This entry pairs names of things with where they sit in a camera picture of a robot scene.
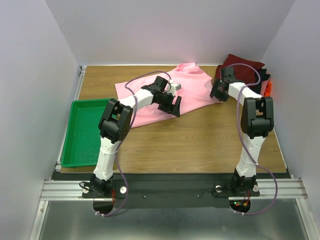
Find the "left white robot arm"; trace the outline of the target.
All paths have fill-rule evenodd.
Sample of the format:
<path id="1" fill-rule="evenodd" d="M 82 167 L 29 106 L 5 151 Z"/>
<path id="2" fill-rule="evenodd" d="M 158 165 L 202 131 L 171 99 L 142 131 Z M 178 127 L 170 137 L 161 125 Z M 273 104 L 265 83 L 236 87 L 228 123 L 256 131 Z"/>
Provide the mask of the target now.
<path id="1" fill-rule="evenodd" d="M 164 113 L 180 117 L 182 97 L 176 96 L 182 86 L 172 79 L 157 76 L 153 83 L 142 86 L 137 92 L 129 88 L 128 81 L 124 87 L 131 95 L 116 100 L 110 99 L 100 118 L 100 149 L 96 167 L 90 177 L 91 190 L 100 197 L 112 192 L 111 178 L 113 165 L 121 143 L 127 137 L 135 121 L 138 110 L 152 104 Z"/>

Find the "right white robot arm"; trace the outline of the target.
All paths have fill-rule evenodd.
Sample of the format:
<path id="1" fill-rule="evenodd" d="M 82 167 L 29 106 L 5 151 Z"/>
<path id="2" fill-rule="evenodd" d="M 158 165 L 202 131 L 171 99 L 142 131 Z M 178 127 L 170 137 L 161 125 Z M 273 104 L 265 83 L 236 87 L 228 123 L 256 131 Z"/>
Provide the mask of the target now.
<path id="1" fill-rule="evenodd" d="M 231 181 L 216 183 L 215 196 L 228 198 L 257 193 L 257 169 L 261 168 L 258 158 L 264 141 L 274 128 L 273 99 L 254 92 L 249 84 L 238 80 L 232 65 L 220 69 L 220 77 L 215 79 L 210 97 L 221 102 L 229 98 L 237 101 L 236 122 L 242 144 Z"/>

